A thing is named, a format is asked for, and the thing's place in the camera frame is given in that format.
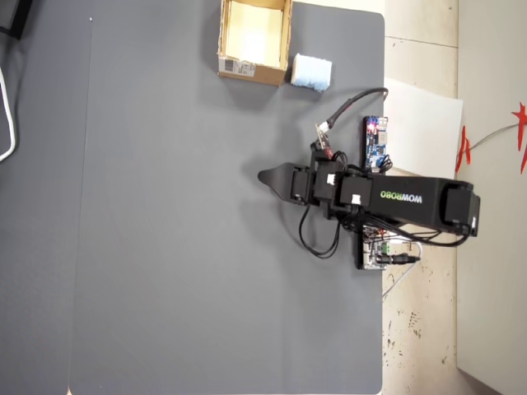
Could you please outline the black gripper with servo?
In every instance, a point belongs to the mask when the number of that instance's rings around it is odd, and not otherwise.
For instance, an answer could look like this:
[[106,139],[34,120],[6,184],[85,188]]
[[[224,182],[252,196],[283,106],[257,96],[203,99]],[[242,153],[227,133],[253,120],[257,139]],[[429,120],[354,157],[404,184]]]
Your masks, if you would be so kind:
[[308,165],[284,163],[258,172],[258,180],[272,189],[284,202],[293,198],[302,205],[318,206],[314,197],[317,152],[312,152]]

